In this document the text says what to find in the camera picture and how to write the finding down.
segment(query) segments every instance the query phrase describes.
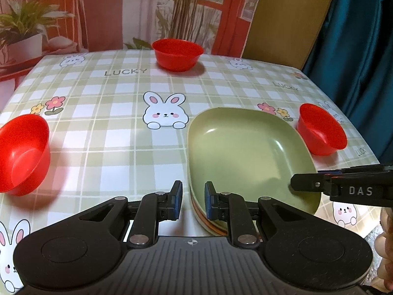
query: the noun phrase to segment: curtain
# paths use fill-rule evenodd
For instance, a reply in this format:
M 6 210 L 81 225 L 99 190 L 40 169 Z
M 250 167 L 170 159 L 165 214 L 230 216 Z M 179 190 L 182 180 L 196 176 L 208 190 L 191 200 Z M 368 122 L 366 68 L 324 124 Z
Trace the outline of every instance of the curtain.
M 303 68 L 380 162 L 393 161 L 393 0 L 332 0 Z

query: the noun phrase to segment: tablecloth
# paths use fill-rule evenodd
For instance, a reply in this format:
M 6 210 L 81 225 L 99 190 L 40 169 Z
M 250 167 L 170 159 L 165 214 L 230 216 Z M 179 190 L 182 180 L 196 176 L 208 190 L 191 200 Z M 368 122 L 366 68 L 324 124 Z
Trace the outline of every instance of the tablecloth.
M 153 102 L 169 98 L 188 121 L 176 127 L 149 126 L 143 119 L 151 105 L 146 92 L 156 94 L 150 97 Z M 33 193 L 0 196 L 0 222 L 11 238 L 22 220 L 32 232 L 115 196 L 139 200 L 147 193 L 168 192 L 175 180 L 182 180 L 180 220 L 161 223 L 160 233 L 207 235 L 189 201 L 186 141 L 193 118 L 209 108 L 228 106 L 264 110 L 295 127 L 302 103 L 326 109 L 348 137 L 347 148 L 337 154 L 313 156 L 317 169 L 378 163 L 338 107 L 294 68 L 202 55 L 192 70 L 170 73 L 157 66 L 152 51 L 46 56 L 15 91 L 0 115 L 0 126 L 22 114 L 43 116 L 50 128 L 50 169 Z M 353 207 L 355 220 L 345 227 L 364 237 L 377 225 L 380 209 Z M 338 223 L 324 195 L 316 216 Z

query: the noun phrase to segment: black clamp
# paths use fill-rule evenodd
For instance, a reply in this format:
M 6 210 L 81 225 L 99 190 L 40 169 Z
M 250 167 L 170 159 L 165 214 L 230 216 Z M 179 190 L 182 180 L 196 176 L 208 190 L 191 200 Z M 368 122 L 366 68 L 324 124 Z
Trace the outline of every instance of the black clamp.
M 233 246 L 249 249 L 259 246 L 259 236 L 252 222 L 258 218 L 258 203 L 245 202 L 242 196 L 230 192 L 217 193 L 213 183 L 206 182 L 205 206 L 208 220 L 227 222 Z
M 393 207 L 393 165 L 373 164 L 295 174 L 297 192 L 322 192 L 333 202 Z
M 150 193 L 141 201 L 128 202 L 125 217 L 134 220 L 128 235 L 128 246 L 132 248 L 151 246 L 157 238 L 158 222 L 179 219 L 182 199 L 183 184 L 181 181 L 175 181 L 169 193 Z

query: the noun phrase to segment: white pot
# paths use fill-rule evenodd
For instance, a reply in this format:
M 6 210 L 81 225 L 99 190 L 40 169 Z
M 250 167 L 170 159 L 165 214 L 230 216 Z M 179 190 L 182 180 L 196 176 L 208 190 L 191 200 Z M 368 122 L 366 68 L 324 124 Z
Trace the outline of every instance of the white pot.
M 42 55 L 42 34 L 27 38 L 8 46 L 8 56 L 20 63 L 30 59 L 38 58 Z

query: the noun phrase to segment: pink flower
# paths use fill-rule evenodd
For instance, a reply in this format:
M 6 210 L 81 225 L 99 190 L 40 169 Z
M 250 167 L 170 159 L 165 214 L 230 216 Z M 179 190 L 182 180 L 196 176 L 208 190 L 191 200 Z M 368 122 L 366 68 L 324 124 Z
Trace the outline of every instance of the pink flower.
M 263 112 L 268 112 L 270 114 L 276 115 L 276 109 L 267 103 L 262 103 L 258 104 L 258 107 L 263 111 Z
M 63 102 L 66 98 L 64 96 L 54 96 L 52 100 L 45 103 L 46 109 L 51 110 L 53 108 L 59 108 L 63 105 Z
M 303 76 L 302 74 L 298 73 L 298 72 L 294 72 L 293 75 L 295 76 L 295 78 L 298 79 L 303 79 L 303 80 L 307 80 L 307 78 L 305 76 Z

